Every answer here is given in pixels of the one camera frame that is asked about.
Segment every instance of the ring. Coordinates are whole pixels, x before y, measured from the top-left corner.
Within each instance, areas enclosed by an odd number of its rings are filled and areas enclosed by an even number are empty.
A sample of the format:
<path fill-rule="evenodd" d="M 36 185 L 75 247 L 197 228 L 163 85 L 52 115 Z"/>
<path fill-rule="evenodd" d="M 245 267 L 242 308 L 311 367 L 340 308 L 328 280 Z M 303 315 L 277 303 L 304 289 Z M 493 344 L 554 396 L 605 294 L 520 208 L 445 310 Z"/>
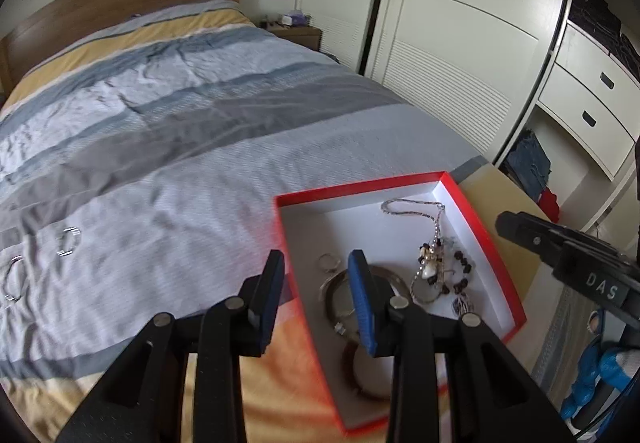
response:
<path fill-rule="evenodd" d="M 11 270 L 14 267 L 14 264 L 19 263 L 20 261 L 23 261 L 23 260 L 24 260 L 24 257 L 21 255 L 18 255 L 17 257 L 12 258 L 12 260 L 9 262 L 9 268 L 6 271 L 6 275 L 4 276 L 5 282 L 9 277 L 9 274 L 11 273 Z M 4 299 L 8 302 L 17 302 L 21 298 L 22 298 L 22 295 L 15 296 L 15 295 L 11 295 L 11 293 L 7 293 L 6 295 L 4 295 Z"/>
<path fill-rule="evenodd" d="M 323 253 L 318 257 L 318 267 L 325 273 L 335 273 L 340 266 L 340 258 L 331 253 Z"/>
<path fill-rule="evenodd" d="M 73 246 L 71 246 L 71 248 L 65 249 L 65 239 L 67 233 L 71 233 L 71 235 L 73 236 L 74 244 Z M 80 229 L 76 227 L 65 228 L 64 230 L 62 230 L 62 235 L 60 235 L 60 237 L 58 238 L 58 251 L 56 253 L 60 257 L 65 257 L 66 255 L 71 255 L 72 253 L 74 253 L 74 250 L 80 244 L 80 235 Z"/>

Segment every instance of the wardrobe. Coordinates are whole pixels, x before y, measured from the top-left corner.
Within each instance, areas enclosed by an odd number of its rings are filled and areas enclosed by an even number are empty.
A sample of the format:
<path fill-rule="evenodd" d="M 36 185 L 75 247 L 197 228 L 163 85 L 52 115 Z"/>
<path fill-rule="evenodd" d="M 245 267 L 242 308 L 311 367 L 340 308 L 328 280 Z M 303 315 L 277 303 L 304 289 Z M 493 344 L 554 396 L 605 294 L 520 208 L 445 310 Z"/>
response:
<path fill-rule="evenodd" d="M 299 0 L 323 48 L 357 70 L 373 0 Z M 434 114 L 487 159 L 540 76 L 563 0 L 380 0 L 364 74 Z"/>
<path fill-rule="evenodd" d="M 322 28 L 323 51 L 430 112 L 496 166 L 532 129 L 552 162 L 561 223 L 589 230 L 632 183 L 640 81 L 601 43 L 603 23 L 580 21 L 574 0 L 296 1 Z M 640 51 L 638 10 L 603 1 Z"/>

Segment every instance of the cable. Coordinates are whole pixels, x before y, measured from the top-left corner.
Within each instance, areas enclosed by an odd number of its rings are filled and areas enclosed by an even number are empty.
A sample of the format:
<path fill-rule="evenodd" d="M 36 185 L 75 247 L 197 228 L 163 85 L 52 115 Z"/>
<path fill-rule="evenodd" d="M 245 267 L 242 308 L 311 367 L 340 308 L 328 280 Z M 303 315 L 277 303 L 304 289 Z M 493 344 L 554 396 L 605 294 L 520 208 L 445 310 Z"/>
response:
<path fill-rule="evenodd" d="M 625 396 L 626 393 L 628 393 L 631 390 L 631 386 L 633 386 L 633 384 L 636 383 L 636 381 L 638 381 L 639 376 L 640 376 L 640 369 L 636 371 L 636 374 L 629 381 L 629 383 L 627 383 L 622 393 L 620 393 L 620 395 L 614 401 L 612 401 L 611 404 L 605 410 L 603 410 L 599 415 L 593 418 L 593 420 L 591 420 L 591 422 L 585 428 L 583 428 L 580 432 L 578 432 L 578 434 L 575 435 L 576 440 L 580 439 L 582 436 L 587 434 L 587 432 L 589 432 L 593 427 L 595 427 L 598 423 L 604 420 L 616 408 L 616 405 L 620 403 L 620 399 L 623 396 Z"/>

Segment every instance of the wooden headboard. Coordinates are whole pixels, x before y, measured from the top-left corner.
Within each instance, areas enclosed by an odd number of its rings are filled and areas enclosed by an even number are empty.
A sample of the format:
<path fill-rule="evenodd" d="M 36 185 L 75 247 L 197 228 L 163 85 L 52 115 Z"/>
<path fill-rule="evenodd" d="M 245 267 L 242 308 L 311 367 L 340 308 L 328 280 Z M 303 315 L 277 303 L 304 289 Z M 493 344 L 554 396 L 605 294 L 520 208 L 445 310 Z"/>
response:
<path fill-rule="evenodd" d="M 11 93 L 29 69 L 95 31 L 135 14 L 200 1 L 204 0 L 55 0 L 0 40 L 2 88 Z"/>

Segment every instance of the red cloth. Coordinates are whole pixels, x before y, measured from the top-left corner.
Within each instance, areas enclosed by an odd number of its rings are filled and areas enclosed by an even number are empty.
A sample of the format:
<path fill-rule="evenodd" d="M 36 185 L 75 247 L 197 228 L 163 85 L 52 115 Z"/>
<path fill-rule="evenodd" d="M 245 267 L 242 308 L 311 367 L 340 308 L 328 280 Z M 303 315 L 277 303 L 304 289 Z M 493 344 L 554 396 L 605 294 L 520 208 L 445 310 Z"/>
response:
<path fill-rule="evenodd" d="M 545 188 L 538 200 L 538 206 L 546 214 L 546 217 L 552 223 L 560 220 L 560 206 L 558 206 L 558 196 L 556 196 L 549 188 Z"/>

